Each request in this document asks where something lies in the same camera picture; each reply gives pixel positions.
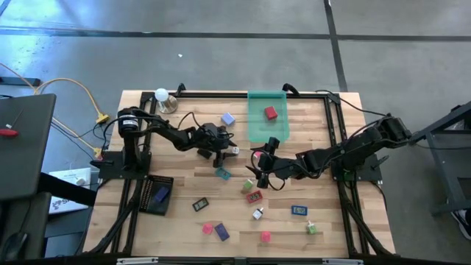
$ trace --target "green plastic tray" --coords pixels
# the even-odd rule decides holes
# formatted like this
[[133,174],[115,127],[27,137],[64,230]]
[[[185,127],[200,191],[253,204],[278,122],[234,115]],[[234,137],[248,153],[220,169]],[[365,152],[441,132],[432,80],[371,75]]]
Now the green plastic tray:
[[[276,137],[283,143],[289,138],[288,107],[284,91],[249,91],[247,94],[249,140],[253,143],[266,143]],[[269,121],[265,108],[273,106],[278,113],[275,120]]]

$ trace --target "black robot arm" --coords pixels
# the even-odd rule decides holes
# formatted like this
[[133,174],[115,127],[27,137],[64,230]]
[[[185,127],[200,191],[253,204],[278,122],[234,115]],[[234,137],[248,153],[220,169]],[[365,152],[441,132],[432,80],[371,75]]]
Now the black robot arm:
[[333,161],[345,171],[356,170],[378,150],[384,147],[404,146],[410,137],[411,132],[407,130],[401,119],[386,116],[372,123],[372,126],[367,127],[363,132],[354,133],[346,141],[327,149],[297,153],[296,159],[275,156],[275,150],[280,142],[271,137],[264,146],[252,149],[254,152],[263,153],[258,161],[259,169],[255,168],[253,160],[252,167],[247,168],[255,174],[258,180],[257,187],[267,188],[270,173],[275,173],[275,176],[281,180],[286,180],[289,177],[295,179],[318,178]]
[[[138,120],[148,123],[145,130],[139,130]],[[179,130],[170,125],[168,120],[159,115],[152,115],[138,107],[128,107],[118,112],[118,132],[124,139],[124,165],[139,163],[140,151],[138,139],[148,133],[157,133],[173,143],[175,149],[188,151],[192,148],[203,149],[216,153],[214,167],[222,166],[223,149],[236,146],[231,140],[224,126],[217,127],[213,123],[205,123],[198,128],[189,127]]]

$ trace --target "black floor stripe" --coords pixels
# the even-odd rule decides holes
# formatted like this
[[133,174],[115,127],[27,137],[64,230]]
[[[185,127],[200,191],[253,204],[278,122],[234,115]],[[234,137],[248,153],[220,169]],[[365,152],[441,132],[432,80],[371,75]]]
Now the black floor stripe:
[[[330,40],[330,34],[302,33],[212,33],[212,32],[116,32],[79,29],[44,29],[34,27],[0,26],[0,35],[39,35],[56,37],[103,37],[103,38],[246,38],[286,40]],[[336,40],[358,41],[424,41],[424,42],[471,42],[471,36],[414,36],[414,35],[333,35]]]
[[70,29],[0,29],[0,35],[39,35],[57,37],[103,37],[103,38],[243,38],[328,40],[328,34],[290,33],[203,33],[203,32],[106,32]]
[[338,40],[359,41],[471,41],[471,36],[413,36],[413,35],[337,35]]
[[330,43],[332,44],[333,62],[336,66],[337,80],[339,81],[340,92],[348,92],[347,81],[345,79],[344,66],[341,63],[339,41],[337,40],[336,25],[333,22],[332,8],[329,0],[324,0],[325,15],[329,26]]
[[4,0],[3,3],[1,3],[1,5],[0,5],[0,16],[7,9],[8,4],[10,4],[11,1],[12,0]]

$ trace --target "metal bracket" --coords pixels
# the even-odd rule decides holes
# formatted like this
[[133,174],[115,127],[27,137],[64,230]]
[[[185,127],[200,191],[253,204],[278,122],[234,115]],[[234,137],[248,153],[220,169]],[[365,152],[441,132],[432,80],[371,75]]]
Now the metal bracket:
[[294,86],[286,83],[285,85],[283,85],[283,88],[281,88],[282,91],[290,91],[291,93],[293,93],[295,96],[301,96],[300,92],[297,91],[296,88],[294,88]]
[[145,258],[118,258],[116,265],[130,265],[130,264],[157,264],[159,257],[145,257]]
[[323,258],[322,264],[326,265],[363,265],[362,260],[350,260],[344,258]]
[[179,97],[182,91],[185,91],[185,90],[186,90],[185,84],[180,83],[178,85],[177,92],[175,93],[174,97]]

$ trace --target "colored block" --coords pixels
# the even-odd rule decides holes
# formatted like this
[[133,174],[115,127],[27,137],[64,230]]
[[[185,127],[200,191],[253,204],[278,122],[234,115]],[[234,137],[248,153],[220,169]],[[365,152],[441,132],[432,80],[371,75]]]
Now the colored block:
[[226,169],[223,169],[222,167],[218,168],[215,173],[216,176],[221,177],[224,180],[229,180],[230,178],[230,172],[228,172]]
[[291,214],[307,216],[308,215],[308,208],[305,206],[300,205],[292,205],[291,206]]
[[253,156],[255,156],[255,158],[258,159],[258,158],[261,157],[262,154],[263,154],[262,152],[255,152],[255,153],[253,154]]
[[308,225],[306,227],[308,228],[308,234],[313,235],[317,233],[317,228],[313,223],[311,223],[311,221],[308,221]]
[[166,187],[162,187],[157,191],[157,194],[155,195],[155,200],[158,202],[162,202],[163,199],[165,199],[165,196],[169,193],[169,189]]
[[262,215],[263,215],[263,208],[256,209],[252,214],[255,220],[259,220],[262,217]]
[[244,188],[245,189],[251,189],[253,187],[253,182],[251,180],[245,180],[244,182]]
[[261,239],[262,242],[270,242],[272,240],[272,234],[270,232],[262,232]]
[[227,124],[227,126],[230,126],[236,121],[236,119],[230,115],[229,113],[224,113],[224,115],[221,117],[221,120]]
[[265,108],[265,115],[269,121],[278,117],[278,113],[273,106]]
[[213,232],[213,225],[212,224],[204,224],[203,225],[203,233],[206,235],[210,235]]
[[249,203],[256,202],[260,199],[263,199],[262,193],[260,191],[256,191],[256,192],[253,192],[253,193],[247,195],[247,201]]
[[208,205],[209,205],[208,199],[206,199],[206,197],[203,197],[193,204],[193,209],[195,211],[199,211]]
[[218,236],[221,241],[224,241],[229,238],[229,233],[227,232],[226,227],[224,227],[222,223],[215,226],[214,230],[216,231],[216,233],[218,233]]

